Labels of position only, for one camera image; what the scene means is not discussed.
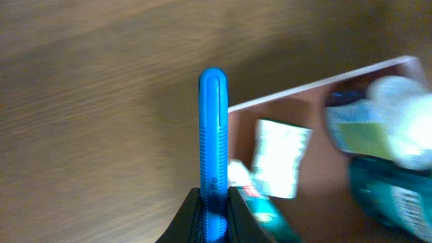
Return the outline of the teal mouthwash bottle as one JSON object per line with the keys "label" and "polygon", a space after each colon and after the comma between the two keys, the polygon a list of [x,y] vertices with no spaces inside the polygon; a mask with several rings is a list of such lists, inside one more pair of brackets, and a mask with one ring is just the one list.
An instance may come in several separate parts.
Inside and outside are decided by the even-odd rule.
{"label": "teal mouthwash bottle", "polygon": [[431,241],[431,171],[403,169],[392,161],[356,157],[350,188],[363,211],[391,228]]}

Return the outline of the clear soap pump bottle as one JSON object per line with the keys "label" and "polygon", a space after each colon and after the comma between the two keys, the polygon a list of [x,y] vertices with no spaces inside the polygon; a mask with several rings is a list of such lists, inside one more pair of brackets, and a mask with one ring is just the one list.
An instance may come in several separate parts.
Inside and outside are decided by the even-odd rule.
{"label": "clear soap pump bottle", "polygon": [[335,145],[344,153],[431,168],[431,90],[403,76],[378,78],[363,90],[332,92],[324,108]]}

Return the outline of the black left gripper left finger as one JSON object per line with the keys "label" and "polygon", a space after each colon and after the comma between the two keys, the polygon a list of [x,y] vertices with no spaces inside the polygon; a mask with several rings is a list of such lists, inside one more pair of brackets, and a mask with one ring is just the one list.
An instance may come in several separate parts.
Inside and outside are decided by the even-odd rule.
{"label": "black left gripper left finger", "polygon": [[156,243],[202,242],[200,232],[201,209],[200,189],[192,188]]}

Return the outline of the green Colgate toothpaste tube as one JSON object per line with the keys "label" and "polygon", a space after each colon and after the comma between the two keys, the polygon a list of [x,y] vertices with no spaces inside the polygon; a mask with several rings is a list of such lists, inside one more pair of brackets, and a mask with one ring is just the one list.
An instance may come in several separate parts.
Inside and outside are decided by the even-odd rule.
{"label": "green Colgate toothpaste tube", "polygon": [[270,241],[277,243],[302,242],[269,197],[258,192],[252,183],[250,172],[243,162],[236,159],[231,160],[228,163],[227,174],[229,185],[238,190],[254,218],[254,222],[269,236]]}

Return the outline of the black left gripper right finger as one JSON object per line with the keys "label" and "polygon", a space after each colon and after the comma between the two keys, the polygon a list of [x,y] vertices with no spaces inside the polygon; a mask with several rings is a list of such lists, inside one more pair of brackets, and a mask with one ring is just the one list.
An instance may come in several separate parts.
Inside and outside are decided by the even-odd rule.
{"label": "black left gripper right finger", "polygon": [[229,243],[272,243],[253,217],[237,188],[229,187],[227,198],[227,240]]}

